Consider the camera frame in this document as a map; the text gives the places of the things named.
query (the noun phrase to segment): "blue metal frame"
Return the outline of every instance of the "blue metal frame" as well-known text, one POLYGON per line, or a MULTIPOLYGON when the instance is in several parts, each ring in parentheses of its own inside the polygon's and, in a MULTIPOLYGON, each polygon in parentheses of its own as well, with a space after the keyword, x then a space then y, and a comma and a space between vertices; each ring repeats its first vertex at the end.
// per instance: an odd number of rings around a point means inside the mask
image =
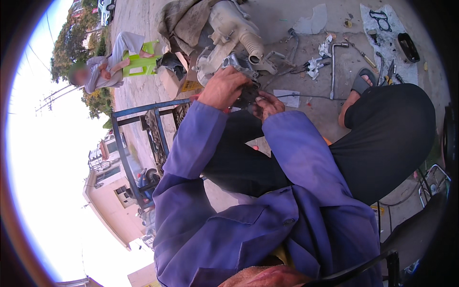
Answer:
POLYGON ((119 127, 124 125, 124 124, 129 124, 133 123, 135 121, 118 121, 119 117, 123 116, 128 116, 132 115, 134 113, 140 113, 140 112, 146 112, 149 110, 153 110, 155 113, 155 118, 156 118, 156 124, 158 126, 158 133, 159 137, 161 139, 161 145, 164 148, 164 153, 166 155, 166 158, 169 156, 169 147, 166 142, 166 135, 164 134, 164 129, 162 127, 162 122, 161 122, 161 116, 159 109, 162 107, 171 107, 171 106, 176 106, 176 105, 181 105, 181 104, 186 104, 189 103, 189 99, 183 99, 183 100, 176 100, 176 101, 165 101, 165 102, 160 102, 156 104, 151 104, 151 105, 146 105, 146 106, 140 106, 140 107, 133 107, 130 109, 118 111, 118 112, 113 112, 110 116, 113 124, 113 134, 115 135, 115 140, 116 140, 116 145, 118 147, 119 151, 119 156, 121 158, 121 162, 123 163, 124 171, 126 172, 126 176, 128 177, 129 184, 131 185, 131 190, 133 191, 135 198, 137 199, 137 203, 139 204, 140 208, 146 209, 148 207, 151 207, 154 205, 153 201, 150 201, 149 203, 144 203, 142 196, 140 195, 139 188, 137 186, 137 182, 134 179, 134 176, 132 175, 132 170, 131 167, 129 166, 128 163, 128 158, 126 157, 126 153, 124 152, 123 144, 121 141, 121 134, 119 132, 119 127))

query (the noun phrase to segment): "white pants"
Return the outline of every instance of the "white pants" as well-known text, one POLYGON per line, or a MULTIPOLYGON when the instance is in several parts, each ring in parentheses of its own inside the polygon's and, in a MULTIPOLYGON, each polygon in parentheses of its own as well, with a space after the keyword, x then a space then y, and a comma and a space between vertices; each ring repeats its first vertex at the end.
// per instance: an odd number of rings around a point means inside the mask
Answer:
POLYGON ((107 59, 107 70, 123 60, 125 51, 139 54, 144 43, 145 36, 131 32, 120 32, 116 37, 112 55, 107 59))

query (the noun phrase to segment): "window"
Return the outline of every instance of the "window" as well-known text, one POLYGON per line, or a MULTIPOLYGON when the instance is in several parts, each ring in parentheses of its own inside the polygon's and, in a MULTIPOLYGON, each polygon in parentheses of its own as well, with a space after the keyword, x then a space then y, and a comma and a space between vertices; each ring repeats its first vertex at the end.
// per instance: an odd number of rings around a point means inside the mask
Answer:
POLYGON ((110 176, 119 173, 120 171, 121 171, 120 167, 117 166, 117 167, 115 167, 115 168, 113 168, 113 169, 111 169, 111 170, 109 170, 109 171, 107 171, 107 172, 104 172, 104 173, 102 173, 102 174, 96 176, 95 182, 96 182, 96 183, 99 183, 99 182, 103 181, 104 179, 107 179, 107 178, 109 178, 110 176))
POLYGON ((127 194, 127 190, 130 190, 129 188, 126 188, 126 186, 122 186, 120 188, 117 188, 115 190, 115 194, 117 195, 118 197, 118 200, 121 202, 121 205, 124 207, 124 208, 127 208, 133 204, 135 204, 135 200, 133 198, 131 198, 128 194, 127 194))
POLYGON ((107 145, 108 153, 116 152, 118 150, 116 142, 111 142, 107 145))

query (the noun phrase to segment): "yellow label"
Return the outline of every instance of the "yellow label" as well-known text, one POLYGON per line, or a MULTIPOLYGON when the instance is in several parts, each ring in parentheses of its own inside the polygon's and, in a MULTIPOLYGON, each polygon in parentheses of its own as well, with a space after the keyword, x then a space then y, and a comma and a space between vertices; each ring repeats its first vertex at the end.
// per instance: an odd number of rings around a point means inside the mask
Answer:
POLYGON ((182 92, 204 88, 199 82, 186 80, 182 87, 182 92))
MULTIPOLYGON (((376 205, 372 205, 371 209, 375 212, 376 215, 378 214, 378 207, 376 205)), ((380 207, 379 211, 381 213, 381 216, 383 216, 384 215, 384 207, 380 207)))
POLYGON ((158 281, 154 281, 154 282, 152 282, 150 284, 147 284, 147 285, 145 285, 143 287, 161 287, 161 285, 159 284, 158 281))

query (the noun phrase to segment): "intake hose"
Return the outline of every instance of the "intake hose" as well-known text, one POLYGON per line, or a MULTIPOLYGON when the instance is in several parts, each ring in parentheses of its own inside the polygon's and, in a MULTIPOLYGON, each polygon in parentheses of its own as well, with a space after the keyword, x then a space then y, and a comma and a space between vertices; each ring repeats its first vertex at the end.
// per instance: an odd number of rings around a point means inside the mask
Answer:
POLYGON ((241 32, 239 41, 249 53, 249 62, 254 65, 258 65, 262 62, 264 54, 264 46, 262 39, 249 31, 241 32))

